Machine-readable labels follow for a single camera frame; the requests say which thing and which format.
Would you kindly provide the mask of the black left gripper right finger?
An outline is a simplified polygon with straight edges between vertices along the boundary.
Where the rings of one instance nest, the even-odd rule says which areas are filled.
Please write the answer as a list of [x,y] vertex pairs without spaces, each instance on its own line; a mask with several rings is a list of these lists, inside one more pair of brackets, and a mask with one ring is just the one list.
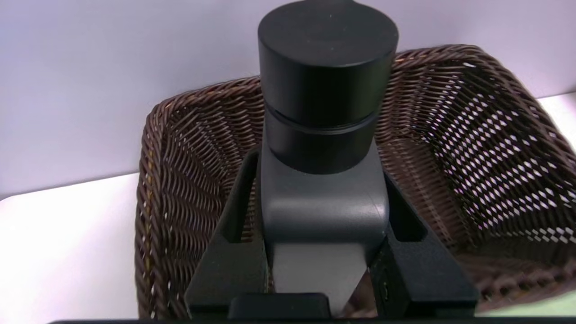
[[379,318],[473,318],[478,290],[385,174],[389,226],[369,274]]

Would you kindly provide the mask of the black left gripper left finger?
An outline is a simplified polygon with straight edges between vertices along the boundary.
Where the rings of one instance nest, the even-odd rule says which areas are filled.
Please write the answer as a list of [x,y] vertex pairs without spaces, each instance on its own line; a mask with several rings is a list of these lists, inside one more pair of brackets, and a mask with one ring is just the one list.
[[261,150],[250,150],[185,292],[191,318],[224,318],[233,299],[268,291],[259,191]]

